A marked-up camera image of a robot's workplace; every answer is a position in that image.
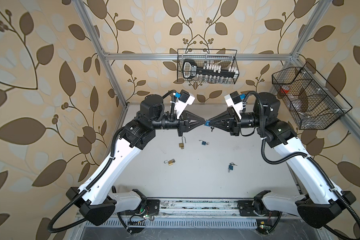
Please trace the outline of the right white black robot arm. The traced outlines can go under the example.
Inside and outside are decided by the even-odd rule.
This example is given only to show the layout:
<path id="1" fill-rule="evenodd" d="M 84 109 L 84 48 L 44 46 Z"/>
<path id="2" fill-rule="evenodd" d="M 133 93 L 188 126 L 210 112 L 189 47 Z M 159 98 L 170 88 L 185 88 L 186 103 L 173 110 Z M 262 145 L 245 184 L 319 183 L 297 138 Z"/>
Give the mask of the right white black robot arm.
<path id="1" fill-rule="evenodd" d="M 256 129 L 262 141 L 263 160 L 270 165 L 286 163 L 307 191 L 291 197 L 262 191 L 254 198 L 260 209 L 298 216 L 309 226 L 325 228 L 342 240 L 347 237 L 328 223 L 347 210 L 360 230 L 360 217 L 351 207 L 356 197 L 336 185 L 308 153 L 293 128 L 278 119 L 281 103 L 277 97 L 255 91 L 241 95 L 234 92 L 225 96 L 225 101 L 227 110 L 207 120 L 207 126 L 232 136 L 240 135 L 242 129 Z"/>

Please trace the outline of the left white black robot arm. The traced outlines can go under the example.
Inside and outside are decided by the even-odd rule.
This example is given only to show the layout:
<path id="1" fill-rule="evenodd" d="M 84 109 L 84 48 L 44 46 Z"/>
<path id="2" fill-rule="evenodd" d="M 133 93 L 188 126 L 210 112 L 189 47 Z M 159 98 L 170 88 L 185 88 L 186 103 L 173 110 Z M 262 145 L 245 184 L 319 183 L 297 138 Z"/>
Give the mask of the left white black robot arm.
<path id="1" fill-rule="evenodd" d="M 203 118 L 185 110 L 194 101 L 195 97 L 185 90 L 146 96 L 135 118 L 115 132 L 109 155 L 93 175 L 80 187 L 67 191 L 70 202 L 51 219 L 48 232 L 63 232 L 86 221 L 99 226 L 115 212 L 144 209 L 146 197 L 138 190 L 124 194 L 111 194 L 110 190 L 129 162 L 156 136 L 157 129 L 175 129 L 182 136 L 205 123 Z M 73 205 L 79 208 L 83 218 L 54 228 L 56 221 Z"/>

